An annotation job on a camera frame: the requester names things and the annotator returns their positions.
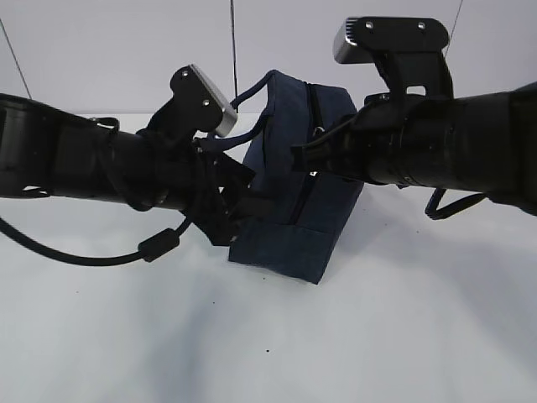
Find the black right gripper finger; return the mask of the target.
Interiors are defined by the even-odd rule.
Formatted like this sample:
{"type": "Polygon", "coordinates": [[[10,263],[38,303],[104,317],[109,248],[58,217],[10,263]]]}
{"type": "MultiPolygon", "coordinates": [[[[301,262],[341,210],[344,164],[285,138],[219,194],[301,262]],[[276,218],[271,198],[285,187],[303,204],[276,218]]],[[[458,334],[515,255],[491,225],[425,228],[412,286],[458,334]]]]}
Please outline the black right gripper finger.
{"type": "Polygon", "coordinates": [[[292,169],[299,172],[327,170],[336,151],[329,139],[320,138],[307,144],[290,148],[293,158],[292,169]]]}

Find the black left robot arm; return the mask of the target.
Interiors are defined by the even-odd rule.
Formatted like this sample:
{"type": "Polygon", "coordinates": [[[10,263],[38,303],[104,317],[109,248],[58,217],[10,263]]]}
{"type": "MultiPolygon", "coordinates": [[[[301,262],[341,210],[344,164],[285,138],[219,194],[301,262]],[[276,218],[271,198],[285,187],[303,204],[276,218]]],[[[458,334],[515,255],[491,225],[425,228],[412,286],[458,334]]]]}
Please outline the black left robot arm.
{"type": "Polygon", "coordinates": [[[40,102],[1,97],[1,194],[118,202],[138,211],[183,212],[216,246],[273,202],[253,188],[253,170],[163,113],[137,133],[40,102]]]}

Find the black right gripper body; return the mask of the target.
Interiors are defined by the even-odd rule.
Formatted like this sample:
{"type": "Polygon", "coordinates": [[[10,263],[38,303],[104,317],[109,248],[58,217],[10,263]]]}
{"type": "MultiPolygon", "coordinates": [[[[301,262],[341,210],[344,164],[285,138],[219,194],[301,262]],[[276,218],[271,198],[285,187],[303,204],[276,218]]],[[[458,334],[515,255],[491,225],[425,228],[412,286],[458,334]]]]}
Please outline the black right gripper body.
{"type": "Polygon", "coordinates": [[[318,171],[375,186],[406,187],[388,168],[394,136],[404,129],[407,108],[375,99],[341,117],[321,136],[318,171]]]}

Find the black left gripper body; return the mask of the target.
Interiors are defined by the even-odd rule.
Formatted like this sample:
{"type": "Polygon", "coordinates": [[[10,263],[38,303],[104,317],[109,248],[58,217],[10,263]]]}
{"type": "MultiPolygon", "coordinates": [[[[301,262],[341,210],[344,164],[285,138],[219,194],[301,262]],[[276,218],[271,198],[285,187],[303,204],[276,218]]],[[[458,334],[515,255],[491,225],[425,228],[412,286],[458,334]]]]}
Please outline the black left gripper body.
{"type": "Polygon", "coordinates": [[[255,173],[222,151],[210,151],[206,141],[195,138],[194,196],[185,211],[214,246],[227,247],[238,236],[240,221],[229,217],[229,210],[240,199],[258,197],[250,188],[255,173]]]}

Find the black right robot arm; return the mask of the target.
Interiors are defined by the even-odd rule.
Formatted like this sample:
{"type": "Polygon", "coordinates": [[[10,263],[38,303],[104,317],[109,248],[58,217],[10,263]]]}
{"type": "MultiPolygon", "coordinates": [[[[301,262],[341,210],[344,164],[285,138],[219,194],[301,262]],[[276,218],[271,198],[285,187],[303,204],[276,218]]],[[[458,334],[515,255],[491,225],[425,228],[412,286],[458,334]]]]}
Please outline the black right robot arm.
{"type": "Polygon", "coordinates": [[[431,188],[432,220],[485,199],[535,215],[536,85],[457,99],[372,95],[291,153],[297,171],[431,188]]]}

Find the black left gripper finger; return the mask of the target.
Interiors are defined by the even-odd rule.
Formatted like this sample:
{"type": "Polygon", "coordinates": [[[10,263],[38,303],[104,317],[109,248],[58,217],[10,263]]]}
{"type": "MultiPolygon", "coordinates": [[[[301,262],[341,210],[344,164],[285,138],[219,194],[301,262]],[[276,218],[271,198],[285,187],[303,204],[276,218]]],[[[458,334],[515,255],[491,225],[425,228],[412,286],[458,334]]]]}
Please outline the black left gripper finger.
{"type": "Polygon", "coordinates": [[[240,221],[248,217],[266,217],[270,214],[273,202],[262,197],[245,197],[240,199],[229,210],[229,217],[233,221],[240,221]]]}

